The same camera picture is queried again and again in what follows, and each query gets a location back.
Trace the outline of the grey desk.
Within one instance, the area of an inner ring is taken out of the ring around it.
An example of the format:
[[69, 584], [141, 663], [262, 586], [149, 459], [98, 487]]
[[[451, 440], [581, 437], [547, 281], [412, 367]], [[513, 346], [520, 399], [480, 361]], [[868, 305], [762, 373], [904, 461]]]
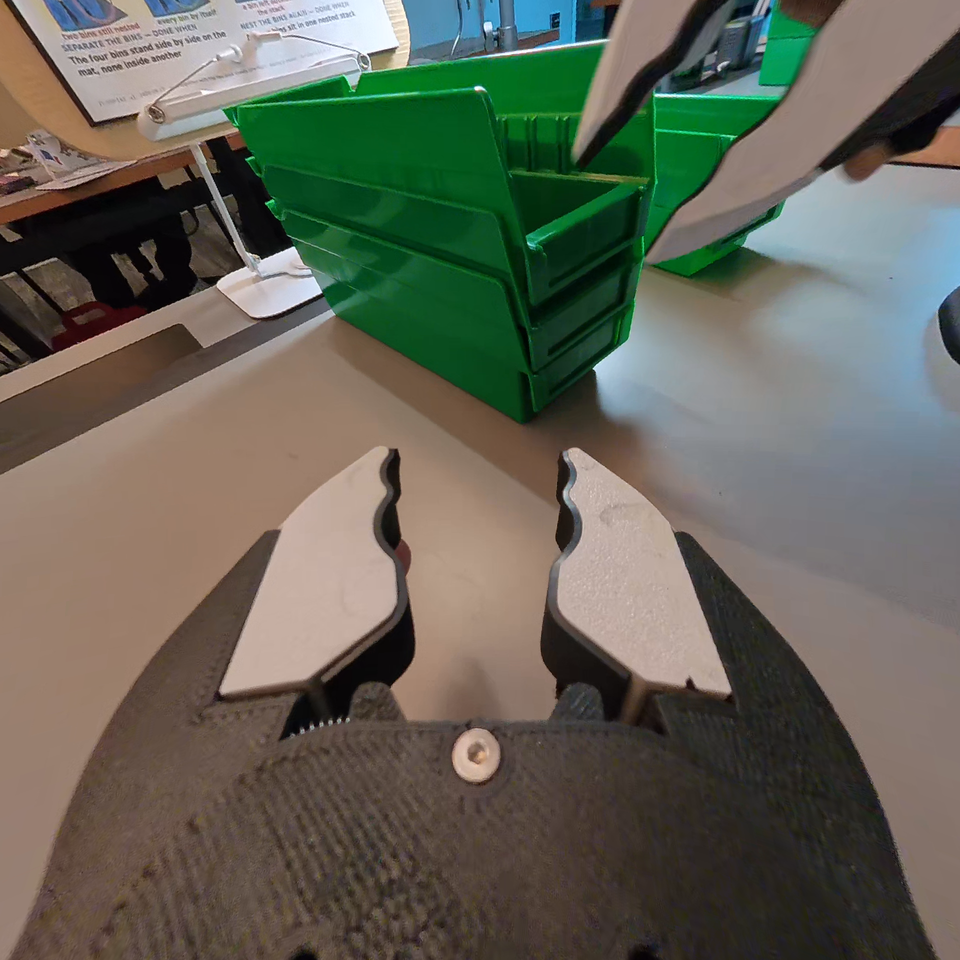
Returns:
[[420, 721], [546, 718], [557, 462], [577, 447], [689, 532], [805, 661], [958, 958], [958, 173], [830, 175], [726, 265], [644, 269], [627, 344], [519, 425], [322, 304], [209, 292], [116, 337], [204, 348], [2, 454], [2, 958], [116, 708], [259, 535], [398, 449]]

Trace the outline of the red bag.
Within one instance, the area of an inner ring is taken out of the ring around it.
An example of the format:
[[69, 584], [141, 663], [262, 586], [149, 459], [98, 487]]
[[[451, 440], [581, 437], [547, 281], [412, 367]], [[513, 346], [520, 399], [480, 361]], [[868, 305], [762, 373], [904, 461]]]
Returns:
[[146, 309], [137, 305], [114, 308], [101, 301], [87, 302], [61, 313], [62, 329], [52, 337], [51, 350], [54, 354], [60, 353], [125, 326], [147, 313]]

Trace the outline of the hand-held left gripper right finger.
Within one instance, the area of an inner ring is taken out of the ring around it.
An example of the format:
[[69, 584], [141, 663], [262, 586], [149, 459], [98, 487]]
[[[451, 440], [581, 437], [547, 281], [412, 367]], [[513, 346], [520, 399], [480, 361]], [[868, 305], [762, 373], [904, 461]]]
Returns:
[[642, 493], [581, 448], [558, 457], [558, 557], [542, 660], [558, 694], [594, 689], [608, 721], [639, 724], [660, 694], [733, 696], [678, 536]]

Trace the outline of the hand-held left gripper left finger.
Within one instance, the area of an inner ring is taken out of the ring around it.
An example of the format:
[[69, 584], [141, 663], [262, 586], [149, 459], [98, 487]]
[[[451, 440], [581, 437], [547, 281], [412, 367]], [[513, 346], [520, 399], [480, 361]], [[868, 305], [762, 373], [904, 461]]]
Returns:
[[401, 494], [399, 450], [375, 447], [288, 515], [223, 673], [223, 700], [293, 693], [318, 720], [337, 721], [362, 685], [402, 677], [416, 640], [398, 553]]

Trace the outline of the green plastic bin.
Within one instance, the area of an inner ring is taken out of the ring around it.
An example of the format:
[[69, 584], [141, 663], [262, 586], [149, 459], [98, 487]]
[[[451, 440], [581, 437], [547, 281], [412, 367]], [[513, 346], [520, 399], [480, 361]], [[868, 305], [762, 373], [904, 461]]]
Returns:
[[654, 95], [654, 192], [645, 249], [682, 201], [701, 186], [731, 144], [779, 102], [774, 95]]
[[642, 262], [654, 180], [644, 107], [572, 156], [600, 42], [366, 73], [232, 107], [276, 215], [376, 235], [542, 304], [612, 258]]
[[493, 274], [303, 212], [281, 220], [337, 317], [520, 424], [629, 336], [630, 254], [531, 310]]
[[637, 290], [645, 178], [266, 162], [273, 210], [344, 319], [398, 351], [538, 375], [609, 348]]

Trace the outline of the person's right hand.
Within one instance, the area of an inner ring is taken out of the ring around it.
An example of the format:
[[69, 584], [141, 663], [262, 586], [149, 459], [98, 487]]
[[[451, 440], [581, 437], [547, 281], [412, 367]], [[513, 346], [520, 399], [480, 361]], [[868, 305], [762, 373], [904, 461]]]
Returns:
[[843, 174], [852, 183], [863, 183], [894, 159], [887, 143], [876, 143], [859, 151], [843, 164]]

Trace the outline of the brown long table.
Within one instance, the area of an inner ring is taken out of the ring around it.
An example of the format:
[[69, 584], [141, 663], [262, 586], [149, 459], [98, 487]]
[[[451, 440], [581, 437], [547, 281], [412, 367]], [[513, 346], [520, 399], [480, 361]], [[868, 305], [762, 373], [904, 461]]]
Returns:
[[30, 188], [2, 198], [2, 232], [16, 243], [38, 237], [55, 246], [79, 246], [210, 204], [188, 150], [175, 150], [65, 191]]

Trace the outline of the printed instruction sheet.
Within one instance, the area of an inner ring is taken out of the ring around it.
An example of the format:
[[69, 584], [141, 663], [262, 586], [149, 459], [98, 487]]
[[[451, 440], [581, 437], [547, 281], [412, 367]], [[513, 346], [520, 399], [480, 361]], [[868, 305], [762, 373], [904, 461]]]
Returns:
[[12, 1], [2, 14], [90, 126], [402, 48], [375, 1]]

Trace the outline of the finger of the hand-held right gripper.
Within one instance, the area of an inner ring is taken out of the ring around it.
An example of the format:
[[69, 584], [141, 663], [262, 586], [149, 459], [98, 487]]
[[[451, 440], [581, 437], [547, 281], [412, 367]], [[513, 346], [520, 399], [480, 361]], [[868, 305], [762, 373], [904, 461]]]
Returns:
[[572, 147], [585, 168], [638, 114], [661, 80], [702, 63], [735, 1], [625, 1], [594, 72]]
[[668, 219], [646, 253], [650, 263], [737, 232], [826, 173], [825, 157], [959, 31], [957, 1], [781, 7], [817, 29], [797, 78]]

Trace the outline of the wooden clipboard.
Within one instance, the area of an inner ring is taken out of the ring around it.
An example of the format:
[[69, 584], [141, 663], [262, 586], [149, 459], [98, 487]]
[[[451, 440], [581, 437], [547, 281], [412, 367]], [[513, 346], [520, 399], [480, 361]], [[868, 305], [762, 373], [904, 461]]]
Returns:
[[378, 54], [356, 72], [332, 67], [294, 78], [267, 80], [232, 91], [192, 95], [184, 101], [148, 103], [132, 117], [90, 126], [42, 60], [25, 42], [18, 25], [2, 13], [2, 94], [30, 120], [28, 131], [43, 129], [78, 150], [111, 161], [139, 161], [235, 132], [231, 110], [251, 100], [343, 77], [355, 85], [362, 73], [407, 66], [410, 29], [402, 2], [386, 2], [401, 48]]

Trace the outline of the grey power station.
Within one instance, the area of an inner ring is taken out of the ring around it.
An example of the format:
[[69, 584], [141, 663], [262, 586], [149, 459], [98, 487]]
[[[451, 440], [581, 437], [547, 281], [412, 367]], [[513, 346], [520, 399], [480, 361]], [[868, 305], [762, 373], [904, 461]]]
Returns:
[[739, 17], [730, 20], [721, 33], [715, 59], [717, 74], [749, 66], [757, 50], [762, 18]]

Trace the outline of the grey metal pole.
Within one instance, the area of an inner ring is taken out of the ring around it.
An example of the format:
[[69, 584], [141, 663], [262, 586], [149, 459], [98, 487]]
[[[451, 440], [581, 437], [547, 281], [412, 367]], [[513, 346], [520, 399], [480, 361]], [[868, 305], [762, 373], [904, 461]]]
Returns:
[[482, 23], [483, 49], [486, 54], [512, 53], [520, 49], [515, 1], [498, 1], [499, 23]]

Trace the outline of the printed picture card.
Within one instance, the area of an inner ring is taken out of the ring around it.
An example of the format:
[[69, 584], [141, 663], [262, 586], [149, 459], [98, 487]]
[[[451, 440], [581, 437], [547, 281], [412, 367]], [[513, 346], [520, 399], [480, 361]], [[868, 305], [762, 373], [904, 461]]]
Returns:
[[42, 129], [28, 134], [26, 148], [44, 171], [46, 179], [37, 183], [42, 191], [82, 186], [114, 170], [110, 162], [76, 150]]

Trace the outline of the nested green bin stack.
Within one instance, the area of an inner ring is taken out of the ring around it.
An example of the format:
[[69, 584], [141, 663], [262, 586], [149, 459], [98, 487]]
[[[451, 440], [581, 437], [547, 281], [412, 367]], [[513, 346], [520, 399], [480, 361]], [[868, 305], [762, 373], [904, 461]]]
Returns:
[[816, 28], [786, 15], [781, 2], [774, 2], [758, 76], [759, 85], [764, 88], [790, 87], [803, 66], [816, 32]]

